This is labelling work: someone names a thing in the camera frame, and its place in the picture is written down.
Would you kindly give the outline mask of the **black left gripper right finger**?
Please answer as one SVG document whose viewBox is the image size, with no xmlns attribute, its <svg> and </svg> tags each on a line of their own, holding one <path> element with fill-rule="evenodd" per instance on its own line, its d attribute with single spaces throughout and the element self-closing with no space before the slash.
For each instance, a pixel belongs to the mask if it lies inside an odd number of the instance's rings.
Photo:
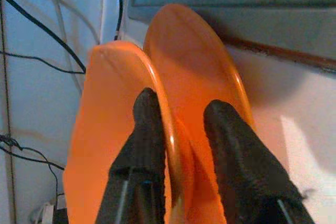
<svg viewBox="0 0 336 224">
<path fill-rule="evenodd" d="M 204 129 L 227 223 L 313 223 L 288 173 L 235 108 L 213 100 Z"/>
</svg>

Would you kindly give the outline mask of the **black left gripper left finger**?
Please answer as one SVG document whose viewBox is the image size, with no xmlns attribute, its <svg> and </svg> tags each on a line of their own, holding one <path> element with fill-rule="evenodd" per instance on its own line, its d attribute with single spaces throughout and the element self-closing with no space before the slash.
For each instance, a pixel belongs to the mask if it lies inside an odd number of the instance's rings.
<svg viewBox="0 0 336 224">
<path fill-rule="evenodd" d="M 134 128 L 113 161 L 96 223 L 164 223 L 165 134 L 157 94 L 133 105 Z"/>
</svg>

